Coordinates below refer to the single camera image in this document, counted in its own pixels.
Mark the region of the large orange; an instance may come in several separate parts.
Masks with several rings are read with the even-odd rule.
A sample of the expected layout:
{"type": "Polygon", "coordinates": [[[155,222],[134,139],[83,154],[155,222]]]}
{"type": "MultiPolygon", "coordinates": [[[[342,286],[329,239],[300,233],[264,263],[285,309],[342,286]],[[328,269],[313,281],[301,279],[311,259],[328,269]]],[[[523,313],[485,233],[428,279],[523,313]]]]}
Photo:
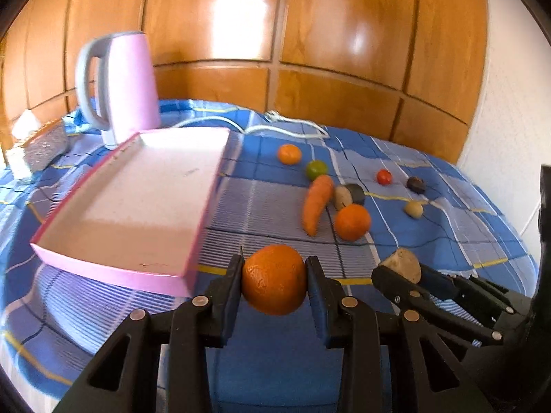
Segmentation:
{"type": "Polygon", "coordinates": [[[243,267],[242,291],[248,304],[273,316],[288,315],[306,294],[306,267],[288,245],[268,245],[251,255],[243,267]]]}

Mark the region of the small yellow potato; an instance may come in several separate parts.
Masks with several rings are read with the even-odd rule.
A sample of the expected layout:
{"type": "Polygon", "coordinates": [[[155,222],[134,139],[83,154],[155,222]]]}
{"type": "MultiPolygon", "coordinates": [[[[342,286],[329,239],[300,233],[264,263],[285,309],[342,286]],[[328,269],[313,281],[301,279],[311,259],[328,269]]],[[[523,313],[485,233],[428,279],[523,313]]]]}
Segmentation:
{"type": "Polygon", "coordinates": [[[404,212],[413,219],[420,219],[424,213],[423,204],[417,200],[410,200],[404,205],[404,212]]]}

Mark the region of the dark brown far piece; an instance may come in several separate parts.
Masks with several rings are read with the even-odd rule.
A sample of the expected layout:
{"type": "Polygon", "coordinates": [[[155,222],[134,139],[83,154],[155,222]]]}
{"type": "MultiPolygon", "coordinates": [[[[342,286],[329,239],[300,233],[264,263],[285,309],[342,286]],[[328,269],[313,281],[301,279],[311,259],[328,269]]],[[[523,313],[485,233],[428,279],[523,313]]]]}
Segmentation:
{"type": "Polygon", "coordinates": [[[424,194],[427,190],[425,181],[417,176],[411,176],[406,181],[406,186],[416,194],[424,194]]]}

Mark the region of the dark eggplant piece by carrot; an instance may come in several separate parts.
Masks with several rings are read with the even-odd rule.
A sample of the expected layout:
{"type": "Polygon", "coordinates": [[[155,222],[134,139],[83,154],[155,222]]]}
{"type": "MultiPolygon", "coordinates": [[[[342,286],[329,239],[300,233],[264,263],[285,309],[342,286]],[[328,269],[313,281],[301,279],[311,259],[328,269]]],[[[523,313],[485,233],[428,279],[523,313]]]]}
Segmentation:
{"type": "Polygon", "coordinates": [[[351,205],[364,205],[365,194],[359,184],[339,184],[333,192],[332,203],[337,211],[351,205]]]}

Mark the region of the red tomato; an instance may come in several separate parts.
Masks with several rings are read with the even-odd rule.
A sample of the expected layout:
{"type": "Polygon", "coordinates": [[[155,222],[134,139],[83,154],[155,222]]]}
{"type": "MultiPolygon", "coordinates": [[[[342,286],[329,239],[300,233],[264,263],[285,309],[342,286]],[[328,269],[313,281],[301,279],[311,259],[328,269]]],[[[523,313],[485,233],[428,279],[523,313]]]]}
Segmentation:
{"type": "Polygon", "coordinates": [[[393,183],[393,175],[390,171],[388,171],[386,169],[381,169],[376,174],[376,181],[381,186],[389,186],[390,184],[393,183]]]}

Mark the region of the orange carrot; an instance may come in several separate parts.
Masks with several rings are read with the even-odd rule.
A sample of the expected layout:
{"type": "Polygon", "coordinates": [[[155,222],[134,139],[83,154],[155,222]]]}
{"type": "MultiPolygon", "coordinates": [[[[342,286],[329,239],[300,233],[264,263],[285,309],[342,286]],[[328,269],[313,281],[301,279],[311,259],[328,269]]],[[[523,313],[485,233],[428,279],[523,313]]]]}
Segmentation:
{"type": "Polygon", "coordinates": [[[302,212],[302,225],[308,236],[316,236],[319,217],[331,200],[333,192],[334,182],[329,175],[319,175],[310,184],[303,203],[302,212]]]}

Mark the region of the green lime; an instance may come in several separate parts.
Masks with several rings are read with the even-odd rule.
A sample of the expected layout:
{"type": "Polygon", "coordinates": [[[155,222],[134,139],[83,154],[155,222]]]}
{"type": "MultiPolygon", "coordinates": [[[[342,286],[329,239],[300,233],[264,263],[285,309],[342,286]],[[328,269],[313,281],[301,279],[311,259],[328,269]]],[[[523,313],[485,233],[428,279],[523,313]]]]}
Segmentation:
{"type": "Polygon", "coordinates": [[[327,173],[328,165],[323,160],[311,160],[305,166],[305,175],[311,182],[315,181],[320,175],[326,175],[327,173]]]}

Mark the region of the pink shallow tray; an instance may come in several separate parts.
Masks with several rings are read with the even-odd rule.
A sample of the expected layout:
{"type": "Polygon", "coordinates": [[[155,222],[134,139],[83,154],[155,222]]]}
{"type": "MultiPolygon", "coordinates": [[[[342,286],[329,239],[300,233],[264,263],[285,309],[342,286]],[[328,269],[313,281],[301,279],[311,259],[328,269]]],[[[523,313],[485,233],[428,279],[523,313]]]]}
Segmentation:
{"type": "Polygon", "coordinates": [[[213,127],[136,133],[71,188],[30,245],[62,271],[190,296],[229,139],[213,127]]]}

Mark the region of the blue plaid tablecloth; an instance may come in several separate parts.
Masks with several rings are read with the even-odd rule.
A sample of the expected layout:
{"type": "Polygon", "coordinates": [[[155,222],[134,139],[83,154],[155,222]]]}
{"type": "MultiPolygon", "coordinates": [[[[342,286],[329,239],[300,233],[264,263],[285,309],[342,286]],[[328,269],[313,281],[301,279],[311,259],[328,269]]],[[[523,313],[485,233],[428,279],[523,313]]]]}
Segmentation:
{"type": "MultiPolygon", "coordinates": [[[[323,271],[349,296],[373,309],[392,304],[371,284],[374,267],[399,248],[445,274],[477,275],[531,296],[538,267],[517,232],[484,192],[453,165],[408,147],[351,130],[329,129],[312,139],[308,126],[285,123],[281,133],[245,134],[264,124],[262,115],[232,105],[163,101],[164,126],[191,119],[202,127],[232,130],[222,161],[219,205],[207,225],[199,257],[198,290],[225,271],[233,254],[250,255],[286,244],[302,256],[316,255],[323,271]],[[343,242],[328,208],[315,237],[302,228],[308,180],[302,166],[277,159],[279,146],[296,140],[304,160],[327,163],[339,184],[359,184],[372,225],[357,242],[343,242]],[[381,186],[386,169],[393,183],[381,186]],[[416,194],[411,176],[425,181],[416,194]],[[423,204],[420,219],[404,212],[423,204]]],[[[80,112],[64,118],[71,146],[29,184],[1,174],[1,365],[36,410],[49,412],[92,355],[137,308],[173,309],[179,299],[99,283],[47,266],[30,241],[70,188],[105,156],[100,133],[80,112]]],[[[226,347],[207,354],[209,383],[218,412],[333,412],[342,354],[316,335],[311,309],[272,317],[241,303],[226,347]]]]}

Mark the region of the small far orange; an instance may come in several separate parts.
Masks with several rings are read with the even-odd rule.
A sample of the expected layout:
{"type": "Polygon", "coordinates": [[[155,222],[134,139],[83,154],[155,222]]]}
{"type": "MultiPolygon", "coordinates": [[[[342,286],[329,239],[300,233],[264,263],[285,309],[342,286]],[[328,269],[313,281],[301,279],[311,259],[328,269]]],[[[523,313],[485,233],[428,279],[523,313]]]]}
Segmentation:
{"type": "Polygon", "coordinates": [[[277,150],[277,159],[284,165],[292,166],[301,162],[303,153],[294,144],[283,144],[277,150]]]}

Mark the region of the wooden wardrobe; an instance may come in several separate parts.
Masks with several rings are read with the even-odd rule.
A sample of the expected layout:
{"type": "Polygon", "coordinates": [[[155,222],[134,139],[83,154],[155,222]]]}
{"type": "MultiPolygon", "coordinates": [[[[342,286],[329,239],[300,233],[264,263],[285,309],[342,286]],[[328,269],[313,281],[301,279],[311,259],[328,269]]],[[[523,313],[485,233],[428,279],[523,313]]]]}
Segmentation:
{"type": "Polygon", "coordinates": [[[487,0],[21,0],[1,31],[1,144],[76,107],[93,38],[147,35],[163,99],[356,130],[456,162],[481,91],[487,0]]]}

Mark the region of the silver tissue box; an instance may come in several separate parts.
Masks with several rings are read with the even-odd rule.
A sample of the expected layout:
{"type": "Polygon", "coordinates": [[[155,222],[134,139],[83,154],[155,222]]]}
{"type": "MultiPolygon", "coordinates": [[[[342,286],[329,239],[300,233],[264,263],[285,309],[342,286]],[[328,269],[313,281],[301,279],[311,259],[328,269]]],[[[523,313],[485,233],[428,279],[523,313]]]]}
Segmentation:
{"type": "Polygon", "coordinates": [[[16,142],[6,155],[16,180],[28,180],[36,172],[44,171],[69,146],[61,119],[41,123],[29,109],[16,120],[11,134],[16,142]]]}

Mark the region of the pink electric kettle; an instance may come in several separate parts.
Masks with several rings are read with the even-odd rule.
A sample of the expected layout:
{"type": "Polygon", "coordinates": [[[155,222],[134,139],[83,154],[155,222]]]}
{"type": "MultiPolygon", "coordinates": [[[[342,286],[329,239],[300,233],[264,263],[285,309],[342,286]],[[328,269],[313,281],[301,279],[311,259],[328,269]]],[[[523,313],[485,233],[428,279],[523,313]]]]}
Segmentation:
{"type": "Polygon", "coordinates": [[[159,98],[146,34],[94,38],[76,61],[75,89],[85,120],[115,149],[135,133],[160,128],[159,98]]]}

